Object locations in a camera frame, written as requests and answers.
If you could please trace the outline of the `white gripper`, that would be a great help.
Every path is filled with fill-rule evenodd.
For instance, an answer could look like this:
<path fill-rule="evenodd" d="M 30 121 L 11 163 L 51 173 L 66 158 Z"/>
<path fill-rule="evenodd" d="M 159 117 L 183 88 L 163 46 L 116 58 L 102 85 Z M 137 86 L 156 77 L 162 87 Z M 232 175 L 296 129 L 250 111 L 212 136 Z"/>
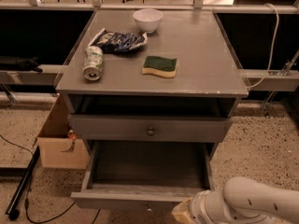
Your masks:
<path fill-rule="evenodd" d="M 223 224 L 226 217 L 222 192 L 198 192 L 192 199 L 176 205 L 171 214 L 180 224 Z"/>

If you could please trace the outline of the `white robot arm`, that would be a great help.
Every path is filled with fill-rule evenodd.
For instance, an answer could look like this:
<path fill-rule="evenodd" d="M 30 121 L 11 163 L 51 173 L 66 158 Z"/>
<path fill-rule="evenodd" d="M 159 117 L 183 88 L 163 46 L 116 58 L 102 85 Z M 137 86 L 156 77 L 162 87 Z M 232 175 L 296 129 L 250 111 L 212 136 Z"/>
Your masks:
<path fill-rule="evenodd" d="M 172 215 L 181 224 L 274 224 L 276 217 L 299 224 L 299 192 L 233 177 L 222 189 L 198 192 L 178 204 Z"/>

